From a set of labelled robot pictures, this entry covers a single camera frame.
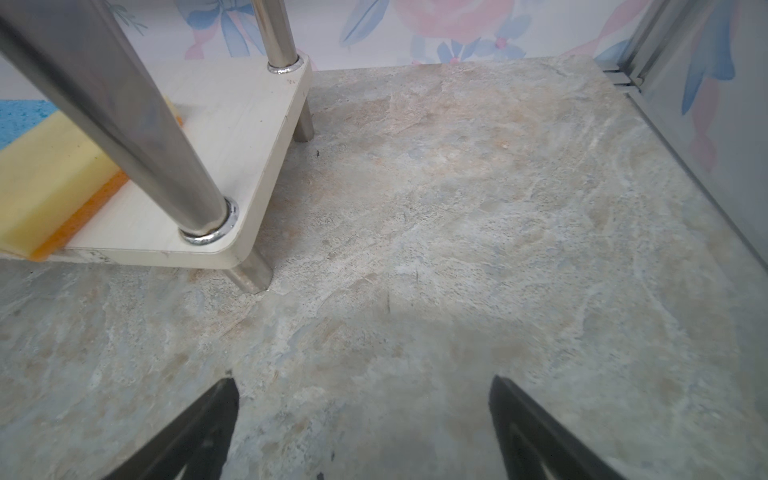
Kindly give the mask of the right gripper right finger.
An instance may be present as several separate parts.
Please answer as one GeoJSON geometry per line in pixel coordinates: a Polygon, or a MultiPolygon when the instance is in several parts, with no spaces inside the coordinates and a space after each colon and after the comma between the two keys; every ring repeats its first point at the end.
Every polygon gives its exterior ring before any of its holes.
{"type": "Polygon", "coordinates": [[[488,405],[509,479],[623,478],[511,379],[493,378],[488,405]]]}

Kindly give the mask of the small tan sponge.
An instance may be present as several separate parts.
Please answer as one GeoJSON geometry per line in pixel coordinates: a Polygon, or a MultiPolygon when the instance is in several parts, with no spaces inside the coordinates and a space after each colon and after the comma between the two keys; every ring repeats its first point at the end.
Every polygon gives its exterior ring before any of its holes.
{"type": "Polygon", "coordinates": [[[1,149],[1,254],[47,260],[128,181],[57,109],[1,149]]]}

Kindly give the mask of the blue sponge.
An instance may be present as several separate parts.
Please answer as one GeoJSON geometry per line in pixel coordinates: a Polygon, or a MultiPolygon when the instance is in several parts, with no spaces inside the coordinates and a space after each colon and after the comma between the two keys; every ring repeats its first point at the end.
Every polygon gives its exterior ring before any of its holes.
{"type": "Polygon", "coordinates": [[[57,111],[57,107],[45,100],[0,101],[0,149],[38,125],[57,111]]]}

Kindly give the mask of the white two-tier shelf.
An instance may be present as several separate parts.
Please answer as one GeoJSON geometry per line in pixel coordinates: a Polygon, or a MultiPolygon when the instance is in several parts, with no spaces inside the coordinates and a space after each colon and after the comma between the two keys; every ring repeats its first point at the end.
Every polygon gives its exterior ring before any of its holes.
{"type": "Polygon", "coordinates": [[[266,55],[147,68],[104,1],[5,1],[1,53],[129,177],[47,260],[224,272],[249,293],[255,246],[292,140],[314,130],[312,69],[285,6],[256,1],[266,55]]]}

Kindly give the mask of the right aluminium corner post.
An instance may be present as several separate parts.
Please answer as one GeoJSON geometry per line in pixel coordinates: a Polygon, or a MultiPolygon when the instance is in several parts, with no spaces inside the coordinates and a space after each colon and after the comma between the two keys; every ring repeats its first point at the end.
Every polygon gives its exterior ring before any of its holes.
{"type": "Polygon", "coordinates": [[[653,1],[608,62],[760,261],[767,260],[767,4],[653,1]]]}

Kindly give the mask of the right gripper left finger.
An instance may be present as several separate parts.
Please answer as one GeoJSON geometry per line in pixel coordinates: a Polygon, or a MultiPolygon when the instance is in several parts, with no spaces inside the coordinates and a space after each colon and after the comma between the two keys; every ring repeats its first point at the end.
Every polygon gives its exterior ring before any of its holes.
{"type": "Polygon", "coordinates": [[[235,380],[220,379],[106,477],[219,479],[231,445],[239,399],[235,380]]]}

